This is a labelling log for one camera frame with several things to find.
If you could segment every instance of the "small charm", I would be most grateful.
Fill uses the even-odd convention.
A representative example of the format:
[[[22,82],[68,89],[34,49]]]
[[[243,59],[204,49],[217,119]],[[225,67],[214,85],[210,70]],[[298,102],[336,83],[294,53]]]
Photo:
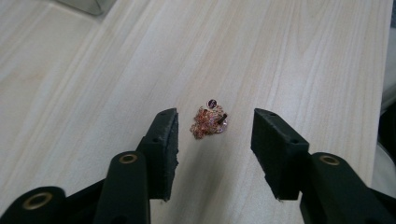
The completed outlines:
[[[205,135],[222,133],[227,127],[228,115],[224,113],[221,105],[216,100],[210,100],[206,104],[208,109],[202,106],[199,108],[197,115],[192,124],[190,131],[196,139],[202,139]]]

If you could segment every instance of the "black object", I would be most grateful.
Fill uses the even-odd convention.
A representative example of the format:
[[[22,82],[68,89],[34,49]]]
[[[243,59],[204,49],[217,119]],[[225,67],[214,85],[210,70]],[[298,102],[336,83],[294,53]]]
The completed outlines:
[[[396,164],[396,103],[379,119],[378,135],[379,142]]]
[[[251,148],[279,200],[303,193],[305,223],[396,223],[396,200],[373,193],[343,159],[308,153],[309,144],[277,114],[254,111]]]
[[[122,152],[107,177],[69,197],[56,187],[18,198],[0,224],[148,224],[149,199],[170,199],[177,167],[177,110],[159,113],[136,151]]]
[[[396,28],[396,0],[393,0],[392,16],[390,18],[390,27]]]
[[[223,114],[223,116],[221,117],[221,119],[218,120],[218,124],[222,124],[222,122],[227,119],[227,114]]]

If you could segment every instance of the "wood grain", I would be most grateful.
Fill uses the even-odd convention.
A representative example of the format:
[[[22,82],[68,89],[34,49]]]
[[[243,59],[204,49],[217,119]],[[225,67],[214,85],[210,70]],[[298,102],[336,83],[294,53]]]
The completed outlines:
[[[70,195],[179,112],[180,165],[152,223],[302,223],[251,153],[255,107],[346,159],[370,185],[388,44],[387,1],[118,0],[95,18],[51,1],[0,3],[0,213],[24,192]],[[228,130],[189,128],[216,99]]]

